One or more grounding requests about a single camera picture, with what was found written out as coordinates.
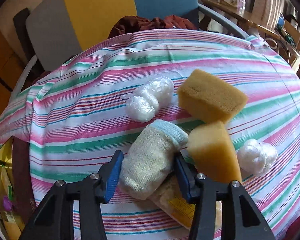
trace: chair backrest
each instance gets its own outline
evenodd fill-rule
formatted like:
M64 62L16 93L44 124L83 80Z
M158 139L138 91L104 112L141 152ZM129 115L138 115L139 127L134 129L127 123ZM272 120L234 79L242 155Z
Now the chair backrest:
M177 15L198 25L197 0L44 0L26 20L36 55L54 70L72 55L107 39L127 15L152 19Z

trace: sponge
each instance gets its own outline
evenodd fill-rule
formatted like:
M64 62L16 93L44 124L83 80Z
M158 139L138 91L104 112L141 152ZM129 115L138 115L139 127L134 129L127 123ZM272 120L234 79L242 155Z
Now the sponge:
M200 69L191 73L177 94L179 107L205 123L227 123L248 101L240 90Z
M198 172L215 181L242 183L234 146L221 121L193 129L189 134L188 152Z

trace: white plastic bundle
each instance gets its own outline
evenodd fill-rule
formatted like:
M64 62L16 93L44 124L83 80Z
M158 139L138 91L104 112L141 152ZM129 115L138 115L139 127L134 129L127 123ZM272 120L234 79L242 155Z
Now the white plastic bundle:
M173 82L167 77L159 77L138 87L128 98L126 113L137 122L148 122L154 118L161 107L168 106L173 97Z
M277 156L278 151L271 144L255 139L247 140L237 153L240 168L255 176L265 175Z

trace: blue sock cuff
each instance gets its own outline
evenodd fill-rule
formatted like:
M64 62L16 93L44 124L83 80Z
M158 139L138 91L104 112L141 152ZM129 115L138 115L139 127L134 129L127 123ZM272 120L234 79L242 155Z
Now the blue sock cuff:
M173 123L157 119L149 126L154 127L169 136L177 149L180 149L188 142L187 133Z

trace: striped tablecloth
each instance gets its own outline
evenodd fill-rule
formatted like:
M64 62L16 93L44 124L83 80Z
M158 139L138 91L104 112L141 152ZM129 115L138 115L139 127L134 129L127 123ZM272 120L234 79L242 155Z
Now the striped tablecloth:
M280 56L252 36L240 40L172 29L104 41L9 104L0 117L0 147L12 135L30 142L32 185L39 203L56 180L81 180L110 161L116 149L127 153L148 123L125 114L122 95L161 75L172 79L176 90L196 68L249 97L227 125L235 148L254 138L279 151L268 174L258 178L246 174L243 185L276 238L282 239L300 215L300 80ZM178 107L176 95L156 117L188 133L202 123ZM74 233L80 239L78 203L74 209ZM187 239L188 231L152 202L119 190L101 210L109 240Z

